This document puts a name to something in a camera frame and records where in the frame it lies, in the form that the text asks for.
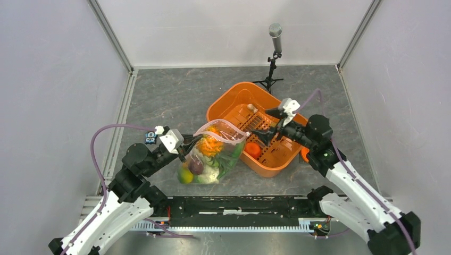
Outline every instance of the microphone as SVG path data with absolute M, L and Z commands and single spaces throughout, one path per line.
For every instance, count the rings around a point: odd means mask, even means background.
M 274 51 L 277 55 L 282 54 L 282 42 L 280 35 L 282 34 L 282 27 L 278 23 L 272 23 L 269 26 L 269 35 L 272 37 L 272 43 L 274 44 Z

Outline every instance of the black tripod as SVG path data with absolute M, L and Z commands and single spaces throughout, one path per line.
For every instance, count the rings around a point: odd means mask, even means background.
M 275 60 L 281 57 L 282 54 L 274 52 L 271 57 L 268 57 L 268 62 L 271 64 L 269 65 L 269 76 L 265 78 L 264 81 L 253 81 L 253 83 L 260 83 L 262 86 L 265 87 L 265 89 L 268 91 L 269 94 L 271 94 L 271 87 L 274 85 L 276 81 L 283 81 L 283 79 L 273 79 L 272 73 L 274 72 L 274 69 L 277 68 L 275 65 Z

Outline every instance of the orange plastic bin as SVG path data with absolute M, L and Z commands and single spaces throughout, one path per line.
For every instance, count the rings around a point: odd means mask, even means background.
M 247 105 L 254 105 L 258 111 L 254 113 Z M 280 100 L 251 82 L 240 82 L 230 88 L 216 100 L 207 111 L 207 120 L 223 118 L 243 131 L 252 129 L 268 129 L 276 125 L 278 119 L 265 114 L 266 109 L 279 106 Z M 306 125 L 307 119 L 296 114 L 294 121 Z M 274 177 L 299 154 L 302 146 L 288 138 L 271 141 L 268 147 L 252 134 L 247 142 L 260 144 L 262 153 L 255 159 L 243 152 L 241 160 L 262 177 Z

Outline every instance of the ziplock bag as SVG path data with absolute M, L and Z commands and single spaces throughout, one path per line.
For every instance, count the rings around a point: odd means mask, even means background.
M 203 137 L 177 171 L 181 183 L 218 183 L 235 167 L 250 133 L 226 120 L 213 120 L 197 130 L 197 135 Z

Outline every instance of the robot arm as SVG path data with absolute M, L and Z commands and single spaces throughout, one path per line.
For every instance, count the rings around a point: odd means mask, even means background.
M 267 114 L 280 120 L 276 127 L 252 132 L 266 145 L 277 135 L 278 140 L 286 137 L 309 150 L 307 159 L 312 168 L 338 186 L 352 203 L 344 201 L 326 186 L 312 191 L 309 199 L 316 202 L 318 210 L 337 218 L 356 232 L 368 243 L 373 254 L 407 255 L 411 252 L 397 221 L 406 228 L 415 248 L 418 248 L 419 218 L 413 212 L 402 213 L 358 174 L 333 144 L 329 119 L 312 115 L 305 126 L 294 122 L 293 108 L 298 105 L 290 98 L 284 99 L 278 108 L 266 110 Z
M 48 245 L 54 255 L 101 255 L 123 234 L 154 212 L 166 209 L 167 197 L 145 179 L 158 170 L 185 156 L 201 138 L 180 134 L 168 127 L 156 127 L 161 143 L 150 151 L 136 143 L 122 158 L 122 169 L 108 186 L 105 206 L 101 202 L 86 219 L 64 238 Z

